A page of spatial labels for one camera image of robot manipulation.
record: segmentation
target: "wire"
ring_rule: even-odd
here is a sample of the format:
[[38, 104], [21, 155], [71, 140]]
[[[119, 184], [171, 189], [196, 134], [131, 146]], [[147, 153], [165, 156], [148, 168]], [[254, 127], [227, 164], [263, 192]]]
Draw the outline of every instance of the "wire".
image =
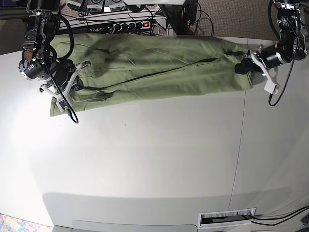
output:
[[251, 216], [251, 215], [249, 215], [249, 217], [251, 217], [251, 218], [253, 218], [253, 219], [255, 219], [255, 220], [259, 220], [259, 221], [271, 221], [271, 220], [281, 220], [281, 219], [285, 219], [285, 218], [288, 218], [289, 216], [291, 216], [291, 215], [293, 215], [293, 214], [295, 214], [295, 213], [297, 213], [297, 212], [299, 212], [299, 211], [301, 211], [301, 210], [308, 210], [309, 209], [309, 205], [307, 205], [307, 206], [305, 206], [305, 207], [302, 207], [301, 209], [298, 209], [298, 210], [296, 210], [296, 211], [294, 211], [294, 212], [292, 212], [292, 213], [290, 213], [290, 214], [288, 214], [288, 215], [286, 215], [286, 216], [283, 216], [283, 217], [276, 217], [276, 218], [258, 218], [258, 217], [254, 217], [254, 216]]
[[151, 14], [151, 20], [154, 20], [154, 14], [151, 12], [151, 10], [148, 9], [148, 7], [145, 7], [145, 9]]
[[154, 31], [155, 28], [158, 28], [158, 31], [159, 31], [158, 34], [160, 34], [160, 27], [159, 27], [157, 24], [154, 24], [154, 25], [153, 25], [153, 31]]
[[128, 13], [128, 15], [130, 16], [130, 18], [132, 18], [132, 20], [136, 23], [135, 19]]
[[277, 39], [279, 40], [279, 39], [280, 39], [280, 36], [279, 36], [279, 34], [278, 34], [278, 32], [277, 32], [275, 26], [274, 26], [274, 23], [273, 23], [272, 17], [271, 17], [271, 7], [272, 7], [273, 5], [276, 6], [276, 4], [274, 3], [274, 1], [273, 1], [273, 0], [270, 0], [270, 1], [269, 1], [269, 4], [268, 4], [268, 10], [267, 10], [268, 21], [269, 21], [269, 24], [270, 24], [270, 27], [271, 27], [272, 31], [274, 32], [275, 36], [276, 36]]
[[78, 117], [77, 117], [75, 111], [73, 110], [72, 106], [69, 104], [68, 100], [65, 98], [65, 96], [64, 96], [63, 93], [61, 92], [60, 87], [58, 86], [57, 82], [54, 80], [54, 77], [53, 77], [53, 75], [51, 74], [51, 72], [50, 72], [50, 70], [49, 70], [49, 67], [47, 66], [47, 64], [46, 64], [46, 62], [45, 62], [45, 57], [42, 56], [42, 58], [43, 58], [43, 62], [44, 62], [44, 64], [45, 64], [45, 67], [46, 67], [46, 69], [47, 69], [48, 74], [50, 75], [50, 77], [51, 77], [51, 79], [52, 79], [54, 85], [56, 86], [58, 92], [59, 92], [60, 95], [62, 96], [64, 102], [65, 102], [65, 103], [67, 104], [67, 106], [68, 106], [68, 109], [66, 110], [66, 111], [67, 111], [67, 114], [70, 116], [70, 118], [72, 119], [73, 122], [75, 122], [76, 124], [78, 124], [79, 121], [78, 121]]
[[291, 76], [291, 73], [292, 73], [292, 69], [293, 69], [293, 67], [294, 67], [294, 62], [295, 62], [295, 59], [296, 59], [297, 50], [298, 50], [298, 37], [297, 37], [297, 34], [296, 34], [296, 32], [295, 32], [295, 30], [294, 30], [294, 28], [293, 28], [292, 23], [290, 22], [290, 20], [289, 20], [287, 17], [285, 17], [285, 18], [286, 18], [287, 22], [289, 23], [290, 28], [292, 29], [292, 31], [293, 31], [293, 33], [294, 33], [294, 35], [295, 35], [295, 39], [296, 39], [296, 48], [295, 48], [294, 57], [293, 57], [292, 64], [291, 64], [291, 67], [290, 67], [288, 76], [287, 76], [287, 78], [286, 78], [284, 87], [283, 87], [283, 89], [282, 89], [282, 92], [281, 92], [280, 96], [278, 97], [277, 101], [276, 101], [274, 104], [271, 103], [273, 94], [270, 94], [270, 95], [269, 95], [268, 104], [269, 104], [270, 106], [276, 106], [276, 105], [279, 103], [280, 99], [282, 98], [282, 96], [283, 96], [283, 94], [284, 94], [284, 92], [285, 92], [286, 86], [287, 86], [287, 84], [288, 84], [288, 82], [289, 82], [289, 79], [290, 79], [290, 76]]
[[[157, 15], [160, 11], [161, 11], [161, 9], [157, 10], [157, 11], [154, 13], [153, 16]], [[151, 17], [153, 17], [153, 16], [150, 16], [150, 17], [144, 19], [143, 21], [149, 20], [149, 19], [150, 19]]]
[[89, 15], [89, 12], [85, 12], [83, 11], [83, 7], [84, 7], [84, 3], [85, 3], [85, 0], [82, 1], [82, 4], [80, 5], [79, 9], [78, 9], [78, 16], [84, 21], [86, 22], [87, 26], [88, 25], [88, 22], [87, 22], [87, 19], [85, 18], [85, 16], [88, 16]]
[[200, 4], [198, 4], [198, 5], [199, 5], [199, 10], [198, 10], [198, 11], [200, 11], [201, 14], [202, 14], [202, 12], [203, 12], [203, 13], [206, 14], [207, 17], [209, 18], [209, 20], [210, 20], [210, 22], [211, 22], [211, 36], [214, 36], [214, 26], [213, 26], [213, 22], [212, 22], [211, 17], [209, 16], [209, 14], [207, 14], [205, 11], [202, 10], [202, 7], [201, 7]]
[[66, 60], [67, 58], [69, 58], [70, 55], [73, 52], [73, 49], [74, 49], [74, 36], [73, 36], [73, 31], [71, 29], [71, 26], [70, 26], [70, 23], [68, 22], [68, 20], [65, 17], [63, 17], [62, 15], [59, 16], [59, 19], [62, 22], [64, 22], [64, 24], [67, 26], [69, 37], [70, 37], [70, 49], [69, 49], [68, 53], [65, 56], [63, 56], [63, 57], [58, 58], [59, 61], [62, 61], [62, 60]]
[[309, 24], [304, 24], [300, 19], [298, 21], [300, 22], [302, 26], [305, 26], [305, 27], [309, 26]]
[[200, 11], [200, 14], [199, 14], [199, 18], [197, 21], [195, 21], [194, 23], [197, 23], [199, 20], [201, 20], [201, 17], [202, 17], [202, 7], [201, 7], [201, 4], [198, 4], [199, 6], [199, 11]]
[[287, 218], [286, 220], [280, 221], [280, 222], [275, 223], [275, 224], [259, 223], [259, 222], [255, 222], [255, 221], [253, 221], [252, 223], [257, 224], [257, 225], [261, 225], [261, 226], [277, 226], [277, 225], [280, 225], [280, 224], [282, 224], [282, 223], [284, 223], [284, 222], [286, 222], [286, 221], [288, 221], [288, 220], [290, 220], [290, 219], [296, 217], [297, 215], [299, 215], [299, 214], [305, 212], [305, 211], [308, 210], [308, 209], [309, 209], [309, 208], [306, 208], [306, 209], [304, 209], [304, 210], [298, 212], [297, 214], [293, 215], [292, 217], [289, 217], [289, 218]]

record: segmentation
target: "cable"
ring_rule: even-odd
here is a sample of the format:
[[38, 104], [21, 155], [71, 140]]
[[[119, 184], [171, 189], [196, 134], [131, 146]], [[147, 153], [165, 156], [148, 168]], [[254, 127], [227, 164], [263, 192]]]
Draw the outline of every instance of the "cable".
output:
[[70, 55], [73, 52], [73, 49], [74, 49], [74, 36], [73, 36], [72, 28], [71, 28], [70, 23], [68, 22], [68, 20], [65, 17], [63, 17], [62, 15], [59, 16], [59, 19], [62, 22], [64, 22], [64, 24], [67, 26], [68, 34], [69, 34], [69, 37], [70, 37], [70, 49], [69, 49], [68, 53], [65, 56], [63, 56], [63, 57], [58, 58], [59, 61], [62, 61], [62, 60], [66, 60], [67, 58], [69, 58]]
[[202, 7], [201, 7], [201, 4], [198, 4], [198, 6], [199, 6], [199, 12], [200, 12], [200, 14], [199, 14], [198, 20], [195, 21], [194, 23], [197, 23], [199, 20], [201, 20], [201, 17], [202, 17]]
[[268, 21], [269, 21], [269, 24], [270, 24], [270, 27], [271, 27], [272, 31], [275, 33], [275, 36], [276, 36], [277, 39], [279, 40], [279, 39], [280, 39], [280, 36], [279, 36], [279, 34], [278, 34], [278, 32], [277, 32], [275, 26], [274, 26], [274, 23], [273, 23], [272, 17], [271, 17], [271, 7], [272, 7], [273, 5], [276, 6], [276, 4], [274, 3], [274, 1], [273, 1], [273, 0], [270, 0], [270, 1], [269, 1], [269, 4], [268, 4], [268, 10], [267, 10]]
[[159, 27], [158, 25], [154, 24], [154, 25], [153, 25], [153, 31], [154, 31], [155, 28], [158, 28], [158, 31], [159, 31], [158, 34], [160, 34], [160, 27]]
[[44, 62], [44, 64], [45, 64], [45, 67], [46, 67], [46, 69], [47, 69], [48, 74], [50, 75], [50, 77], [51, 77], [51, 79], [52, 79], [54, 85], [56, 86], [58, 92], [60, 93], [60, 95], [62, 96], [64, 102], [67, 104], [67, 106], [68, 106], [68, 108], [69, 108], [69, 109], [67, 109], [67, 114], [70, 116], [70, 118], [72, 119], [73, 122], [75, 122], [76, 124], [78, 124], [79, 121], [78, 121], [78, 117], [77, 117], [75, 111], [73, 110], [72, 106], [69, 104], [69, 102], [67, 101], [67, 99], [64, 97], [63, 93], [62, 93], [61, 90], [60, 90], [60, 87], [58, 86], [58, 84], [57, 84], [56, 81], [54, 80], [54, 77], [53, 77], [53, 75], [51, 74], [51, 72], [50, 72], [50, 70], [49, 70], [49, 68], [48, 68], [48, 66], [47, 66], [47, 64], [46, 64], [46, 62], [45, 62], [45, 57], [42, 56], [42, 58], [43, 58], [43, 62]]
[[289, 218], [287, 218], [286, 220], [280, 221], [280, 222], [275, 223], [275, 224], [259, 223], [259, 222], [255, 222], [255, 221], [252, 221], [252, 223], [257, 224], [257, 225], [261, 225], [261, 226], [277, 226], [277, 225], [280, 225], [281, 223], [284, 223], [284, 222], [286, 222], [286, 221], [288, 221], [288, 220], [290, 220], [290, 219], [296, 217], [297, 215], [299, 215], [299, 214], [305, 212], [305, 211], [308, 210], [308, 209], [309, 209], [309, 208], [306, 208], [306, 209], [304, 209], [304, 210], [298, 212], [297, 214], [293, 215], [292, 217], [289, 217]]
[[276, 101], [274, 104], [271, 103], [273, 94], [270, 94], [270, 95], [269, 95], [268, 104], [269, 104], [270, 106], [272, 106], [272, 107], [273, 107], [273, 106], [276, 106], [276, 105], [279, 103], [281, 97], [283, 96], [283, 94], [284, 94], [284, 92], [285, 92], [286, 86], [287, 86], [287, 84], [288, 84], [288, 82], [289, 82], [289, 79], [290, 79], [290, 76], [291, 76], [291, 73], [292, 73], [292, 69], [293, 69], [293, 67], [294, 67], [294, 62], [295, 62], [296, 54], [297, 54], [297, 50], [298, 50], [298, 37], [297, 37], [297, 34], [296, 34], [296, 32], [295, 32], [295, 30], [294, 30], [294, 28], [293, 28], [292, 23], [290, 22], [290, 20], [289, 20], [287, 17], [285, 17], [285, 18], [286, 18], [287, 22], [289, 23], [290, 28], [292, 29], [292, 31], [293, 31], [293, 33], [294, 33], [294, 35], [295, 35], [295, 39], [296, 39], [296, 49], [295, 49], [295, 53], [294, 53], [294, 57], [293, 57], [293, 60], [292, 60], [292, 64], [291, 64], [291, 67], [290, 67], [288, 76], [287, 76], [287, 78], [286, 78], [284, 87], [283, 87], [283, 89], [282, 89], [282, 92], [281, 92], [280, 96], [278, 97], [277, 101]]
[[79, 9], [78, 9], [78, 16], [80, 17], [80, 19], [81, 19], [82, 21], [86, 22], [87, 26], [89, 26], [88, 21], [87, 21], [87, 19], [85, 18], [86, 16], [89, 15], [89, 12], [88, 12], [88, 11], [87, 11], [87, 12], [83, 11], [84, 3], [85, 3], [85, 0], [83, 0], [81, 6], [80, 6]]
[[[157, 15], [160, 11], [161, 11], [161, 9], [157, 10], [157, 11], [154, 13], [153, 16]], [[151, 17], [152, 17], [152, 16], [150, 16], [150, 17], [144, 19], [143, 21], [149, 20]]]
[[283, 216], [283, 217], [268, 218], [268, 219], [267, 218], [258, 218], [258, 217], [254, 217], [254, 216], [251, 216], [251, 215], [249, 215], [249, 217], [251, 217], [251, 218], [253, 218], [255, 220], [259, 220], [259, 221], [280, 220], [280, 219], [288, 218], [289, 216], [291, 216], [291, 215], [293, 215], [293, 214], [295, 214], [295, 213], [297, 213], [297, 212], [299, 212], [299, 211], [301, 211], [303, 209], [308, 210], [309, 209], [309, 205], [307, 205], [305, 207], [302, 207], [301, 209], [298, 209], [298, 210], [296, 210], [296, 211], [294, 211], [294, 212], [292, 212], [292, 213], [290, 213], [290, 214], [288, 214], [286, 216]]
[[145, 9], [151, 14], [151, 20], [154, 20], [154, 14], [151, 12], [151, 10], [148, 9], [148, 7], [145, 7]]
[[56, 52], [56, 50], [50, 44], [47, 44], [47, 48], [46, 49], [53, 54], [52, 61], [56, 61], [56, 59], [57, 59], [57, 52]]
[[132, 20], [133, 20], [135, 23], [137, 23], [137, 22], [135, 21], [135, 19], [130, 15], [130, 13], [128, 13], [128, 15], [130, 16], [130, 18], [132, 18]]
[[194, 21], [193, 22], [191, 22], [191, 20], [192, 20], [192, 10], [189, 8], [189, 7], [183, 7], [183, 9], [182, 9], [182, 14], [183, 14], [183, 22], [184, 22], [184, 25], [185, 24], [188, 24], [188, 29], [187, 29], [187, 31], [186, 31], [186, 33], [185, 33], [185, 35], [187, 35], [188, 34], [188, 32], [189, 32], [189, 30], [190, 30], [190, 27], [192, 26], [192, 24], [194, 23]]
[[302, 26], [305, 26], [305, 27], [309, 26], [309, 24], [304, 24], [300, 19], [298, 21], [300, 22]]
[[212, 22], [211, 17], [210, 17], [209, 14], [207, 14], [205, 11], [201, 10], [202, 8], [201, 8], [201, 5], [200, 5], [200, 4], [198, 4], [198, 5], [199, 5], [199, 8], [200, 8], [198, 11], [200, 11], [201, 14], [202, 14], [202, 12], [203, 12], [203, 13], [206, 14], [207, 17], [209, 18], [209, 20], [210, 20], [210, 22], [211, 22], [211, 36], [214, 36], [214, 26], [213, 26], [213, 22]]

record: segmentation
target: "clothing item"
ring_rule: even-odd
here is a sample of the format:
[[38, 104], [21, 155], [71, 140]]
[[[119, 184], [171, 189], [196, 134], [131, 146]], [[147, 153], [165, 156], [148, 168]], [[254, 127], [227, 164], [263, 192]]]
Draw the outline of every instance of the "clothing item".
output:
[[[244, 91], [249, 75], [234, 67], [248, 50], [205, 36], [141, 36], [134, 34], [76, 34], [69, 59], [89, 60], [79, 77], [85, 89], [70, 91], [76, 112], [123, 102]], [[70, 48], [68, 35], [51, 45], [58, 57]], [[51, 116], [61, 114], [52, 100]]]

